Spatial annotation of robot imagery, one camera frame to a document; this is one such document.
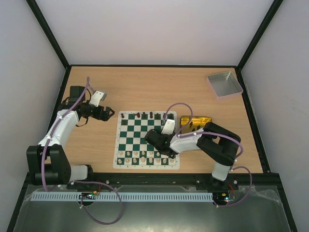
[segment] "metal tray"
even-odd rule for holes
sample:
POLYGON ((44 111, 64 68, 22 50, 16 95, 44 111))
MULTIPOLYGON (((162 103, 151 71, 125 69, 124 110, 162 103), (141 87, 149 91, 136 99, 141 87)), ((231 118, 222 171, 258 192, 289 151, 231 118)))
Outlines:
POLYGON ((232 72, 222 72, 207 77, 208 84, 216 100, 223 100, 241 95, 243 89, 232 72))

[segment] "white cable tray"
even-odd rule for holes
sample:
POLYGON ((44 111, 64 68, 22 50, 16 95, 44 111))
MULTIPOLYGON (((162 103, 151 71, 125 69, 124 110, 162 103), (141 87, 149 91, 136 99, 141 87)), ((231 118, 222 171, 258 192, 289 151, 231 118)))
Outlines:
MULTIPOLYGON (((213 202, 212 193, 141 193, 120 192, 123 202, 213 202)), ((75 202, 82 197, 81 192, 34 192, 31 201, 75 202)), ((114 192, 102 192, 99 196, 84 199, 85 202, 118 202, 114 192)))

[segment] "cable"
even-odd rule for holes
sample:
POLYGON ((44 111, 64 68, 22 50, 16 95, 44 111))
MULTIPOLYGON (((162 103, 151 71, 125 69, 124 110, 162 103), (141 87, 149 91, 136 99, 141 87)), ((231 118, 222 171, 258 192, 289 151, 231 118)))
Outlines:
MULTIPOLYGON (((243 146, 242 146, 242 144, 240 142, 238 142, 236 139, 232 138, 232 137, 229 137, 229 136, 224 135, 224 134, 218 134, 218 133, 207 132, 207 131, 196 132, 196 135, 199 135, 199 134, 208 134, 208 135, 219 136, 221 138, 225 138, 225 139, 228 139, 228 140, 236 143, 240 147, 240 152, 235 156, 235 159, 237 159, 243 153, 243 146)), ((192 136, 195 136, 195 134, 192 133, 192 134, 187 134, 187 135, 186 134, 178 135, 179 138, 187 138, 187 137, 192 137, 192 136)))
POLYGON ((252 187, 252 175, 251 175, 251 172, 250 172, 250 170, 249 170, 248 168, 246 168, 246 167, 244 167, 244 166, 239 166, 239 167, 233 168, 233 169, 231 169, 231 171, 234 171, 234 170, 239 169, 239 168, 244 168, 244 169, 246 169, 246 170, 248 171, 248 173, 249 173, 249 176, 250 176, 249 189, 248 189, 246 195, 245 195, 243 198, 241 198, 238 202, 235 202, 235 203, 229 204, 229 205, 218 205, 215 201, 213 201, 214 205, 215 205, 217 208, 225 208, 225 207, 230 207, 230 206, 237 205, 237 204, 241 203, 242 201, 244 201, 244 200, 246 199, 246 197, 249 195, 249 193, 250 193, 250 191, 251 191, 251 187, 252 187))
POLYGON ((168 108, 168 110, 166 111, 166 113, 165 113, 165 115, 164 115, 164 118, 163 118, 164 122, 166 121, 166 118, 167 118, 167 116, 168 116, 169 110, 170 110, 173 106, 175 106, 175 105, 185 105, 185 106, 187 106, 187 107, 189 108, 189 110, 191 111, 191 116, 190 116, 189 121, 188 121, 185 125, 183 125, 183 126, 177 131, 176 135, 178 135, 178 134, 179 134, 179 133, 192 121, 192 118, 193 118, 193 110, 192 110, 192 108, 191 108, 188 104, 186 104, 186 103, 182 103, 182 102, 175 103, 175 104, 171 105, 171 106, 168 108))
POLYGON ((48 136, 49 138, 47 139, 46 143, 45 143, 45 146, 44 146, 44 149, 43 149, 43 154, 42 154, 42 161, 41 161, 41 173, 42 173, 42 185, 43 185, 43 188, 45 189, 46 192, 50 192, 51 190, 48 189, 47 185, 46 185, 46 181, 45 181, 45 156, 46 156, 46 151, 47 151, 47 148, 48 148, 48 145, 51 141, 51 138, 53 137, 55 131, 56 131, 56 128, 57 126, 59 125, 59 123, 61 122, 62 118, 64 118, 66 115, 69 114, 69 112, 75 108, 75 106, 80 102, 80 100, 82 99, 83 95, 86 93, 86 90, 88 89, 89 87, 89 82, 90 82, 90 77, 88 76, 87 77, 87 84, 84 88, 84 90, 82 91, 82 94, 80 95, 80 97, 77 99, 77 101, 73 104, 73 106, 71 106, 71 108, 69 110, 67 110, 67 112, 65 112, 61 118, 58 119, 58 121, 55 123, 55 125, 53 126, 51 132, 50 132, 50 135, 48 136))
POLYGON ((91 95, 91 93, 90 93, 89 89, 87 89, 87 91, 88 91, 88 93, 89 93, 89 101, 90 101, 90 100, 91 100, 92 95, 91 95))
POLYGON ((91 220, 93 220, 94 222, 96 222, 96 223, 98 223, 98 224, 101 224, 101 225, 112 225, 112 224, 116 223, 116 222, 121 218, 121 216, 122 216, 122 214, 123 214, 123 212, 124 212, 123 202, 122 202, 122 200, 121 200, 121 197, 120 197, 119 193, 118 193, 112 186, 107 185, 107 184, 102 183, 102 182, 97 182, 97 181, 80 181, 80 180, 75 180, 74 182, 76 182, 76 183, 81 183, 81 184, 98 184, 98 185, 104 185, 104 186, 110 188, 111 190, 113 190, 113 191, 116 193, 116 195, 117 195, 117 197, 118 197, 118 199, 119 199, 119 203, 120 203, 120 212, 119 212, 117 218, 116 218, 114 221, 112 221, 112 222, 102 222, 102 221, 99 221, 99 220, 95 219, 95 218, 94 218, 93 216, 91 216, 90 213, 86 210, 86 208, 83 206, 83 200, 85 199, 85 197, 83 197, 83 198, 81 199, 81 208, 86 212, 86 214, 88 215, 88 217, 90 217, 91 220))

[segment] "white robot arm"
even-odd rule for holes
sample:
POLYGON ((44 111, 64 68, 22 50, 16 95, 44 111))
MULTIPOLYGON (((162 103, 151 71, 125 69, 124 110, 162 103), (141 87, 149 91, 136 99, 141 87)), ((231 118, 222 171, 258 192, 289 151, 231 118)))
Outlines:
POLYGON ((241 141, 240 137, 212 122, 197 131, 179 135, 175 134, 174 126, 175 121, 168 119, 162 131, 150 130, 144 139, 161 154, 171 158, 184 151, 203 150, 216 161, 212 177, 219 181, 225 181, 234 164, 238 144, 241 141), (214 134, 222 135, 225 138, 221 137, 219 142, 215 143, 214 140, 217 136, 214 134))

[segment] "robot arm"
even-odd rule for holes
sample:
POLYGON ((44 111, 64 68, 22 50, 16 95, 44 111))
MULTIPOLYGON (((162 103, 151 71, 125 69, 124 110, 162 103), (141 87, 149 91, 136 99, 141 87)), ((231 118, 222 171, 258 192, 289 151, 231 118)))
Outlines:
POLYGON ((45 158, 49 157, 50 163, 44 166, 46 184, 67 184, 69 181, 87 178, 87 165, 70 165, 64 152, 67 140, 73 128, 82 117, 86 118, 87 121, 89 117, 107 121, 115 112, 109 107, 106 107, 104 110, 104 107, 99 105, 99 102, 105 99, 106 93, 104 91, 95 91, 90 101, 84 102, 85 97, 83 97, 76 107, 63 118, 62 116, 73 106, 83 89, 84 87, 70 87, 68 102, 66 102, 66 99, 59 106, 55 122, 47 135, 37 146, 30 146, 27 149, 29 174, 33 185, 42 184, 42 152, 48 139, 50 139, 50 142, 47 147, 45 158), (53 136, 50 136, 54 127, 56 127, 56 129, 53 136))
POLYGON ((218 143, 214 140, 215 135, 203 134, 203 132, 212 132, 231 137, 238 142, 240 137, 236 134, 209 122, 204 128, 195 132, 176 135, 174 130, 169 130, 169 134, 163 133, 167 123, 161 131, 150 130, 145 136, 145 141, 153 145, 161 154, 175 158, 175 155, 188 150, 203 150, 207 155, 216 161, 212 171, 212 176, 220 181, 225 181, 227 174, 234 164, 238 145, 226 138, 220 138, 218 143))

